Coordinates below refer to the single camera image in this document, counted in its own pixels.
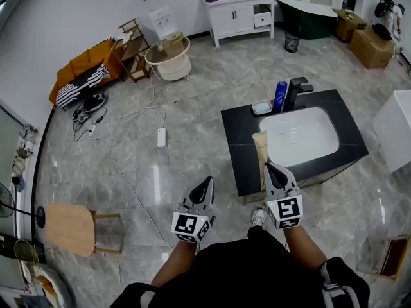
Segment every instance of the blue bottle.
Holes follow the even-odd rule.
[[[281,107],[283,107],[286,93],[287,83],[284,81],[277,83],[277,89],[275,90],[274,97],[274,112],[281,112]]]

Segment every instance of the shoe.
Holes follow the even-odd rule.
[[[265,218],[267,217],[267,213],[265,212],[264,208],[258,208],[254,211],[252,215],[252,223],[251,227],[253,226],[263,226],[265,222]]]

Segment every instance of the door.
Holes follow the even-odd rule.
[[[254,29],[254,7],[237,7],[234,11],[236,32],[252,31]]]
[[[213,13],[213,32],[216,37],[224,37],[236,32],[233,8],[218,8]]]

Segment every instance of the striped cushion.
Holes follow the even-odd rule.
[[[91,89],[97,86],[104,78],[110,78],[110,72],[104,63],[90,68],[58,91],[57,106],[65,107],[72,101],[86,97]]]

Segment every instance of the orange sofa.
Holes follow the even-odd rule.
[[[57,72],[57,81],[49,95],[50,102],[56,105],[56,98],[60,88],[73,81],[77,76],[81,75],[91,67],[102,62],[109,70],[110,78],[104,78],[97,86],[118,79],[121,76],[123,67],[118,59],[118,56],[121,56],[122,54],[122,47],[115,50],[113,50],[112,47],[114,47],[113,40],[107,39],[70,60],[66,66]]]

